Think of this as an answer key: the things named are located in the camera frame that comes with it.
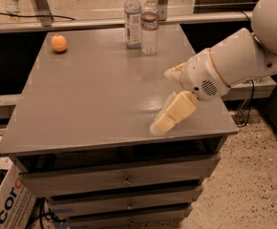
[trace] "terrazzo floor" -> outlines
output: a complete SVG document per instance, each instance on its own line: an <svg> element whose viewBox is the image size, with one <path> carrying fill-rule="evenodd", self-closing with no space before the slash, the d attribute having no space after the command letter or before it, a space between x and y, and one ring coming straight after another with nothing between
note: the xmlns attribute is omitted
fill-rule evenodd
<svg viewBox="0 0 277 229"><path fill-rule="evenodd" d="M222 160L204 181L204 190L188 218L132 228L277 229L276 139L259 110L253 109L248 125L222 147Z"/></svg>

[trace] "ventilation grille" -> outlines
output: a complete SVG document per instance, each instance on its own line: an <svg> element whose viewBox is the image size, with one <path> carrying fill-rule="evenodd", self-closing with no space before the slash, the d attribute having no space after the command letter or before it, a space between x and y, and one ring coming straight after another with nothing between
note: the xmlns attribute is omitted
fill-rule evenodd
<svg viewBox="0 0 277 229"><path fill-rule="evenodd" d="M204 80L202 82L202 89L207 95L216 95L217 88L214 86L214 84L208 80Z"/></svg>

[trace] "gray tabletop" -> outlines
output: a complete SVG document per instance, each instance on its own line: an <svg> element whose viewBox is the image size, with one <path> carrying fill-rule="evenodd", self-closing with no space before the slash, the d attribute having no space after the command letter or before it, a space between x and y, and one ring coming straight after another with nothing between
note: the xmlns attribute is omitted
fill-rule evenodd
<svg viewBox="0 0 277 229"><path fill-rule="evenodd" d="M181 86L164 71L194 54L180 26L161 26L159 49L129 50L124 29L62 31L69 44L55 53L49 33L0 143L0 156L56 153L145 142L236 134L223 102L198 110L165 136L149 126Z"/></svg>

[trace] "table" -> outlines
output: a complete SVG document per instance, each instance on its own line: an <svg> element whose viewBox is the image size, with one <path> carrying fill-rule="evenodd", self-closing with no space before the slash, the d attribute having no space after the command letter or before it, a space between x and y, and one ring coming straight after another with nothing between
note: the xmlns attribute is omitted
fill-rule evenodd
<svg viewBox="0 0 277 229"><path fill-rule="evenodd" d="M129 50L123 29L47 35L0 143L21 181L69 225L104 228L182 219L238 128L220 99L164 136L149 126L178 84L165 70L194 52L179 25L161 26L156 55Z"/></svg>

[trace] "water bottle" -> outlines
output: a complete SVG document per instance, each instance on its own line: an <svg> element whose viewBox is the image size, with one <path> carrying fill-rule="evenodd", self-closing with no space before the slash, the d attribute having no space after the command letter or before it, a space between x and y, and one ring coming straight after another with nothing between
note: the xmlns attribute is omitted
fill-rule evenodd
<svg viewBox="0 0 277 229"><path fill-rule="evenodd" d="M141 20L141 50L147 55L157 52L159 16L156 0L147 0L142 8Z"/></svg>
<svg viewBox="0 0 277 229"><path fill-rule="evenodd" d="M141 4L139 0L126 0L125 10L125 35L129 48L140 46L140 14Z"/></svg>

